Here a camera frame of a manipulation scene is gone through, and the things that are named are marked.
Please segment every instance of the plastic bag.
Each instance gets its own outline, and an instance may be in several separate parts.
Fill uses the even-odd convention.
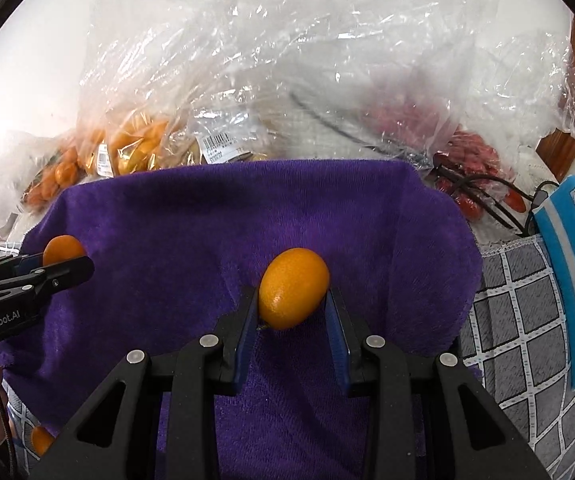
[[[25,211],[24,193],[55,155],[58,143],[58,139],[24,132],[0,132],[0,241],[5,240],[16,217]]]
[[[521,147],[535,150],[556,129],[575,137],[572,57],[568,38],[542,31],[512,38],[491,52],[478,49],[461,126],[435,155],[435,165],[513,182]],[[475,184],[497,200],[508,194],[498,182]],[[437,187],[451,189],[443,180]],[[464,209],[471,220],[483,217],[476,204]]]
[[[461,121],[512,162],[554,130],[575,138],[575,69],[570,40],[543,31],[477,51]]]
[[[67,133],[55,139],[58,146],[21,197],[21,205],[25,210],[42,212],[64,189],[84,179],[82,160],[72,145],[71,138],[72,134]]]
[[[203,0],[98,0],[72,139],[88,174],[199,163],[195,139],[180,132],[227,33],[217,7]]]
[[[230,0],[236,50],[188,131],[272,157],[430,168],[458,125],[488,1]]]

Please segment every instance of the orange fruit in bag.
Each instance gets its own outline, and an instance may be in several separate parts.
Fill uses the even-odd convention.
[[[140,141],[141,137],[135,137],[126,132],[117,132],[109,138],[108,154],[110,155],[115,176],[123,174],[121,172],[121,164],[126,164],[130,160],[132,151]]]
[[[259,287],[259,316],[270,327],[286,330],[306,320],[330,286],[330,271],[321,256],[295,248],[269,264]]]
[[[61,187],[70,187],[76,184],[78,180],[78,170],[76,165],[72,162],[60,162],[56,166],[55,180]]]
[[[143,138],[148,140],[156,140],[157,143],[161,142],[167,129],[168,121],[154,121],[143,131]]]
[[[63,155],[61,156],[61,162],[72,162],[75,164],[78,157],[79,156],[78,153],[76,153],[76,148],[68,148],[63,152]]]
[[[128,135],[141,137],[140,133],[148,124],[152,122],[152,118],[147,112],[138,112],[130,116],[130,118],[121,124],[121,130]]]
[[[148,169],[150,155],[158,146],[159,141],[157,139],[143,139],[136,146],[130,146],[130,148],[133,149],[129,158],[127,158],[125,153],[119,156],[119,174],[127,175],[139,171],[146,171]]]
[[[43,170],[40,188],[41,196],[46,202],[52,200],[58,193],[54,166],[48,166]]]
[[[100,128],[93,130],[80,140],[77,164],[90,175],[96,174],[96,150],[99,144],[105,140],[105,130]]]
[[[24,197],[24,202],[32,209],[39,210],[45,206],[40,184],[31,188]]]

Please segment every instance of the cherry tomato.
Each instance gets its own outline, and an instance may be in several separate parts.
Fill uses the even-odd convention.
[[[447,153],[454,162],[461,163],[465,160],[465,150],[461,146],[452,146]]]
[[[496,161],[496,163],[490,162],[489,160],[485,161],[485,173],[491,174],[493,176],[499,176],[500,169],[501,165],[499,161]]]
[[[483,137],[480,136],[479,134],[470,134],[469,141],[471,144],[475,144],[477,146],[487,146],[487,144],[485,144],[485,141],[483,140]]]
[[[525,201],[523,200],[523,197],[520,196],[513,189],[509,190],[509,193],[505,197],[504,201],[507,205],[509,205],[517,213],[524,213],[527,211],[527,206],[525,205]]]
[[[461,213],[471,222],[476,222],[483,217],[484,209],[479,206],[474,200],[464,194],[459,194],[455,198]]]
[[[485,173],[485,165],[480,160],[466,160],[463,164],[463,172],[466,175]]]
[[[479,154],[481,157],[485,159],[485,162],[499,160],[499,153],[491,146],[484,144],[483,146],[479,146]]]
[[[452,189],[452,183],[444,176],[439,177],[434,186],[436,189],[442,191],[443,193],[449,193]]]

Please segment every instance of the purple towel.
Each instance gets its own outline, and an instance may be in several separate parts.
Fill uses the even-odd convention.
[[[67,190],[28,234],[60,234],[96,265],[42,325],[0,345],[5,377],[58,429],[135,348],[152,355],[209,332],[280,252],[306,247],[373,332],[434,355],[458,335],[481,256],[457,206],[398,162],[292,161],[157,171]],[[321,312],[259,334],[247,384],[215,403],[227,479],[356,479],[364,399],[336,386]]]

